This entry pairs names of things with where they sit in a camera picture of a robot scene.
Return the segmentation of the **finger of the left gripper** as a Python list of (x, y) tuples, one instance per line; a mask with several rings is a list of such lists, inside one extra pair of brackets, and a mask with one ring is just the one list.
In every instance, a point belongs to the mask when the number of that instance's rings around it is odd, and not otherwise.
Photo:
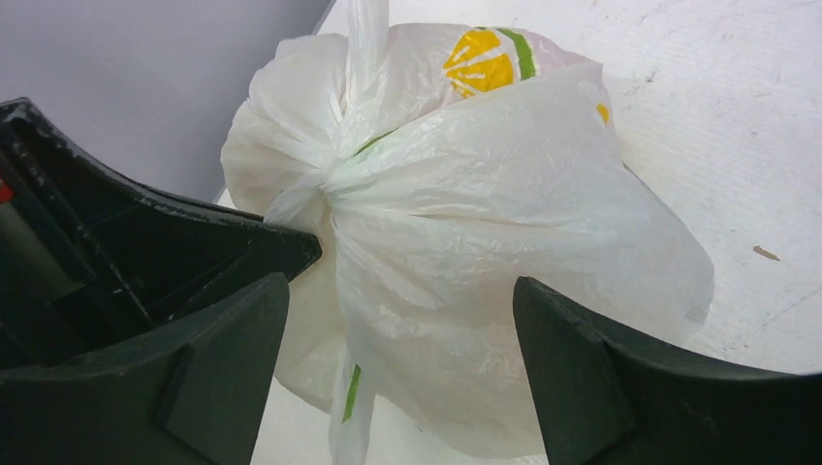
[(195, 313), (318, 239), (107, 167), (26, 98), (1, 106), (1, 365), (53, 366)]

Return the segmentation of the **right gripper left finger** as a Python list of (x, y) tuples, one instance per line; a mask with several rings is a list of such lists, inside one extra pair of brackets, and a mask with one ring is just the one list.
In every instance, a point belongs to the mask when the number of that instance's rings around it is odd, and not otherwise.
[(247, 464), (289, 305), (273, 273), (64, 364), (1, 374), (5, 464)]

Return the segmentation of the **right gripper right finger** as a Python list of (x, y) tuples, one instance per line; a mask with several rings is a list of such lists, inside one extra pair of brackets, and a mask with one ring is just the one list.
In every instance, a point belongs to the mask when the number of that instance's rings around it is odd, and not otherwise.
[(739, 365), (593, 312), (530, 277), (513, 314), (552, 464), (817, 464), (821, 377)]

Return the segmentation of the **white plastic bag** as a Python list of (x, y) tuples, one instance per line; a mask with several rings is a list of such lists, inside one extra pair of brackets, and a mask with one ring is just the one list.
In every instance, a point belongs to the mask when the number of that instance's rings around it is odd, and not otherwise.
[(281, 42), (221, 163), (234, 205), (314, 234), (291, 283), (278, 383), (362, 464), (376, 396), (449, 447), (542, 447), (512, 310), (532, 276), (667, 340), (707, 317), (713, 266), (619, 155), (600, 63), (538, 34), (392, 25)]

